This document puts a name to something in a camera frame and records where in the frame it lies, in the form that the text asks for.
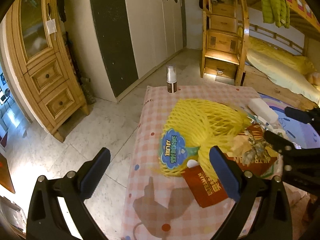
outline yellow foam net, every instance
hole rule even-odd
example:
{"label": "yellow foam net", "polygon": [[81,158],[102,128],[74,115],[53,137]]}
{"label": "yellow foam net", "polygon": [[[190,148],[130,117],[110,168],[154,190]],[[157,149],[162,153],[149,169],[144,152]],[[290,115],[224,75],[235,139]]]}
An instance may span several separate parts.
{"label": "yellow foam net", "polygon": [[247,114],[224,104],[203,99],[180,99],[164,125],[166,131],[174,129],[185,138],[186,147],[199,147],[198,155],[187,158],[182,165],[169,169],[160,161],[160,170],[166,176],[181,176],[190,159],[197,160],[206,175],[218,179],[210,161],[209,151],[217,145],[222,152],[232,147],[232,139],[250,125]]}

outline chair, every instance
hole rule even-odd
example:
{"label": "chair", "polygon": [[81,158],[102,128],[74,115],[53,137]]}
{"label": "chair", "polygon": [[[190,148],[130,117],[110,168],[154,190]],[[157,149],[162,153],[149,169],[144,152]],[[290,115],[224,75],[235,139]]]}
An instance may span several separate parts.
{"label": "chair", "polygon": [[11,108],[9,102],[8,102],[8,99],[11,98],[11,100],[13,101],[13,103],[15,103],[15,101],[13,100],[13,98],[11,97],[10,95],[10,89],[7,88],[5,91],[4,91],[4,94],[1,96],[1,101],[3,102],[3,105],[5,107],[5,110],[7,111],[7,107],[5,106],[5,103],[7,102],[8,103],[8,106]]}

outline pink checkered tablecloth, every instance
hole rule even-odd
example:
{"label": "pink checkered tablecloth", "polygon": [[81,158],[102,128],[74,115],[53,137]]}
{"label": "pink checkered tablecloth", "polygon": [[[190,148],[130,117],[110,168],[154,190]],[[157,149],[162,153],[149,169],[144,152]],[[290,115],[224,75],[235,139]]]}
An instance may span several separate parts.
{"label": "pink checkered tablecloth", "polygon": [[[181,98],[202,98],[250,111],[249,100],[260,96],[251,87],[223,83],[178,89],[169,94],[166,87],[147,88],[129,173],[122,239],[211,239],[234,205],[233,200],[226,199],[201,208],[182,177],[160,174],[159,139],[170,111]],[[250,229],[258,205],[256,201],[242,234]]]}

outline bed sheet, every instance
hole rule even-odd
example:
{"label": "bed sheet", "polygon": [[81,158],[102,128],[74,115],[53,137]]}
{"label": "bed sheet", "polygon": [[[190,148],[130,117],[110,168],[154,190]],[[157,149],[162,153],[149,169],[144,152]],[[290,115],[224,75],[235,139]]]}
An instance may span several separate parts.
{"label": "bed sheet", "polygon": [[[223,83],[180,86],[175,94],[169,94],[167,87],[147,88],[129,171],[121,239],[211,239],[234,201],[226,199],[201,208],[182,177],[165,177],[159,173],[158,149],[163,125],[180,98],[202,98],[239,106],[250,112],[247,108],[249,100],[259,97],[251,87]],[[258,205],[259,200],[242,234],[249,230]]]}
{"label": "bed sheet", "polygon": [[248,49],[247,59],[251,65],[267,75],[274,84],[288,88],[295,94],[302,94],[320,106],[320,91],[297,70],[253,49]]}

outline floor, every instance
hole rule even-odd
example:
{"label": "floor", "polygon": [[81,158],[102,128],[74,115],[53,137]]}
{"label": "floor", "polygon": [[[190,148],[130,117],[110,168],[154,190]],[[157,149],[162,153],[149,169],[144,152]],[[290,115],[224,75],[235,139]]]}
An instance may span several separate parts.
{"label": "floor", "polygon": [[[185,49],[168,62],[177,69],[178,85],[215,82],[213,75],[200,78],[200,56],[199,50]],[[0,195],[17,203],[28,215],[38,176],[45,175],[48,179],[63,177],[70,170],[77,171],[102,147],[107,147],[112,161],[85,205],[106,236],[110,240],[120,240],[130,160],[147,86],[166,86],[165,66],[140,83],[118,104],[97,98],[91,113],[81,117],[64,143],[46,133],[37,122],[29,124],[14,104],[12,113],[10,116],[6,114],[4,119],[6,123],[11,123],[6,158],[16,194],[0,188]]]}

